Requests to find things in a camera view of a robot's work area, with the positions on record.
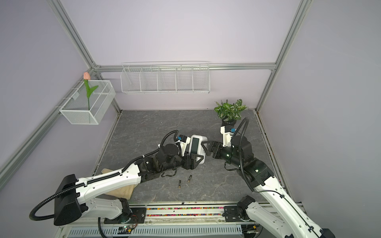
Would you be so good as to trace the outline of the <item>white digital alarm clock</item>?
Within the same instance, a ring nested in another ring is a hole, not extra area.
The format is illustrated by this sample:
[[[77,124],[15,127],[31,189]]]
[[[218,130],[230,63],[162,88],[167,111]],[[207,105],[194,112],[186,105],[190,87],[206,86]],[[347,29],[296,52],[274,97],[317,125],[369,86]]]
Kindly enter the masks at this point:
[[[205,150],[203,149],[201,143],[207,141],[206,136],[192,135],[190,138],[189,153],[195,155],[205,156]]]

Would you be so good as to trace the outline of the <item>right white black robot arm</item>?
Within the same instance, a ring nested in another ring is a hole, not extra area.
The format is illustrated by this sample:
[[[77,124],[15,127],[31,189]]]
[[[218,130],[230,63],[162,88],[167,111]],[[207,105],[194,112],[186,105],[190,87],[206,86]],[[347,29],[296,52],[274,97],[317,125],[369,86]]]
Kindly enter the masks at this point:
[[[254,198],[245,196],[237,203],[242,219],[259,223],[277,238],[333,238],[330,229],[321,228],[302,211],[267,164],[254,157],[252,145],[244,136],[248,125],[249,118],[244,118],[233,133],[230,146],[218,141],[201,143],[206,155],[234,165],[249,189],[263,196],[279,215],[272,215]]]

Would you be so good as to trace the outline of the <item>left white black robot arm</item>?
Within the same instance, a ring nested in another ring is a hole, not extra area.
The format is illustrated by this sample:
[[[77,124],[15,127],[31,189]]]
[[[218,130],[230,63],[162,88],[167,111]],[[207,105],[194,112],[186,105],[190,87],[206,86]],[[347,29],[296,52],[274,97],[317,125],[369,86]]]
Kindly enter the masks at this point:
[[[87,178],[68,175],[53,195],[31,210],[29,219],[53,219],[56,226],[70,224],[81,217],[129,222],[134,214],[126,198],[107,200],[99,196],[165,177],[166,171],[196,169],[205,159],[202,143],[206,141],[205,136],[188,137],[174,130],[163,137],[156,150],[133,159],[121,169]]]

